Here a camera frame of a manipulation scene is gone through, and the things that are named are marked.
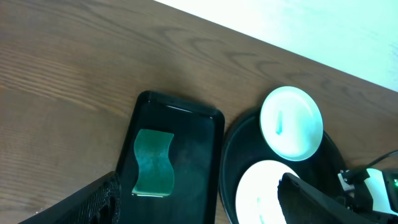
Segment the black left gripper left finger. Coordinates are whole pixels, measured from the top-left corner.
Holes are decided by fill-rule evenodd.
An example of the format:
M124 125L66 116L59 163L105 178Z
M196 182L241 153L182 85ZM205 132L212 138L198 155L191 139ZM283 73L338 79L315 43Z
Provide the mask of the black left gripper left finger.
M121 184L109 172L22 224L117 224L121 214Z

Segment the green yellow sponge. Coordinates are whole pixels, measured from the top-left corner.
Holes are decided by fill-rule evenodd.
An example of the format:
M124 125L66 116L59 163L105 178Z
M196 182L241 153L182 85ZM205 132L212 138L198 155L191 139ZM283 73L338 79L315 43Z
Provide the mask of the green yellow sponge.
M134 141L138 177L132 194L141 197L168 197L174 189L174 168L169 149L174 134L151 129L139 130Z

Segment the white plate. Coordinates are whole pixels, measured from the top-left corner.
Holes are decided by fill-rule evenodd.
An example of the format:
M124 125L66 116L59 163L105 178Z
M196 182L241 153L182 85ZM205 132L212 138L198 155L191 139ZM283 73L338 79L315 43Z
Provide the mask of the white plate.
M236 215L239 224L286 224L277 192L285 173L296 173L287 165L260 161L241 177L236 191Z

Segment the black rectangular tray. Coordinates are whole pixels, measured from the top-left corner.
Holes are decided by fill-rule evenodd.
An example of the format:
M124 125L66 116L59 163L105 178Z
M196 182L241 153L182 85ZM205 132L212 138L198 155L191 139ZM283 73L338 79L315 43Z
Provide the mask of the black rectangular tray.
M116 167L120 223L214 223L224 124L214 107L156 91L140 93ZM132 194L139 176L133 145L141 129L174 134L169 159L175 185L167 197Z

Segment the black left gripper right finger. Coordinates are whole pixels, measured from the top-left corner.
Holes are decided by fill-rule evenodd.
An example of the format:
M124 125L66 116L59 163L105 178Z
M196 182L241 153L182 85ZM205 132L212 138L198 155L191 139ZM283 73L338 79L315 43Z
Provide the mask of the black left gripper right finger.
M285 173L277 197L286 224L397 224L386 213L355 213L291 173Z

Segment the black round tray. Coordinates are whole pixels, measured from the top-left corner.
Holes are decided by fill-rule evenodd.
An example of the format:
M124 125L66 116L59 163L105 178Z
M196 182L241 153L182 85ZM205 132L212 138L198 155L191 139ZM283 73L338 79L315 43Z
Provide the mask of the black round tray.
M331 198L343 194L337 174L346 164L332 139L323 133L322 143L312 157L292 162L278 156L264 140L260 124L260 109L242 114L228 129L223 143L220 168L220 194L224 210L231 223L237 223L235 198L239 181L253 164L273 160L289 166L298 176Z

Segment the mint plate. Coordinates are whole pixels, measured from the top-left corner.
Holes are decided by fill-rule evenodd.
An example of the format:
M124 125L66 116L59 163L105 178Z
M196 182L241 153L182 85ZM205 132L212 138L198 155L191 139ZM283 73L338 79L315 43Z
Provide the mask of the mint plate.
M259 116L268 146L288 161L304 161L323 138L323 118L314 99L294 86L276 88L264 100Z
M367 169L367 172L369 174L369 178L364 182L373 198L373 210L376 212L397 215L397 212L391 209L382 172L373 168Z

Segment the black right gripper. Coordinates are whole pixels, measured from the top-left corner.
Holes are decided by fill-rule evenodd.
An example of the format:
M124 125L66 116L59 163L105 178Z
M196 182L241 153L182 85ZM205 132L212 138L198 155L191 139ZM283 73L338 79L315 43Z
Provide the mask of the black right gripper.
M355 212L371 212L373 198L365 180L370 178L366 169L340 170L338 180L345 193L349 207Z

